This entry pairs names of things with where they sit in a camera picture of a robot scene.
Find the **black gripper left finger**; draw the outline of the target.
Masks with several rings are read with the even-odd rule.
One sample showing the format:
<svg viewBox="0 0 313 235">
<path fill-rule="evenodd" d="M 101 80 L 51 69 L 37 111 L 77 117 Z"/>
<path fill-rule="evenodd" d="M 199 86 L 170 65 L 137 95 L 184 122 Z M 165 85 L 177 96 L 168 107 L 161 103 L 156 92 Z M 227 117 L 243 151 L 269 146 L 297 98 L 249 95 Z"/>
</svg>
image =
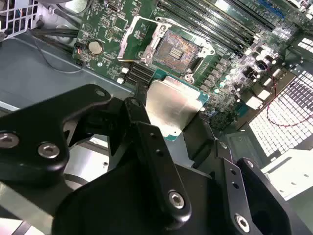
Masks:
<svg viewBox="0 0 313 235">
<path fill-rule="evenodd" d="M 0 119 L 0 178 L 31 186 L 56 183 L 69 149 L 94 133 L 108 137 L 115 168 L 131 159 L 171 157 L 139 99 L 119 100 L 88 84 Z"/>
</svg>

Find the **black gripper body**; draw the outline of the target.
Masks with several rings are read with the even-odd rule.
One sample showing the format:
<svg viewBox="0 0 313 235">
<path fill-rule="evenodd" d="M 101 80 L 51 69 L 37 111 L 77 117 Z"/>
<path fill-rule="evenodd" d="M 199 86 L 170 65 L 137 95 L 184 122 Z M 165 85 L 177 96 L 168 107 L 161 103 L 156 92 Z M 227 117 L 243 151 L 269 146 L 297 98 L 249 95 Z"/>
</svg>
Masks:
<svg viewBox="0 0 313 235">
<path fill-rule="evenodd" d="M 53 220 L 55 235 L 231 235 L 223 195 L 235 174 L 216 159 L 212 176 L 174 164 L 169 156 L 131 159 L 71 193 Z"/>
</svg>

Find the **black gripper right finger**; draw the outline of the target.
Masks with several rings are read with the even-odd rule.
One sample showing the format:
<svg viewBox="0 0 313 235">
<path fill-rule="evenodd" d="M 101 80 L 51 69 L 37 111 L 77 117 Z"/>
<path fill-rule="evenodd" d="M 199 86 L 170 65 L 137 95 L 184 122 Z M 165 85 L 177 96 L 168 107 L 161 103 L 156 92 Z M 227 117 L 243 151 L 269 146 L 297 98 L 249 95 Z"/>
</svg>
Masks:
<svg viewBox="0 0 313 235">
<path fill-rule="evenodd" d="M 249 159 L 232 159 L 201 115 L 188 123 L 183 137 L 194 161 L 183 181 L 196 221 L 194 234 L 202 228 L 213 235 L 291 234 L 287 202 Z"/>
</svg>

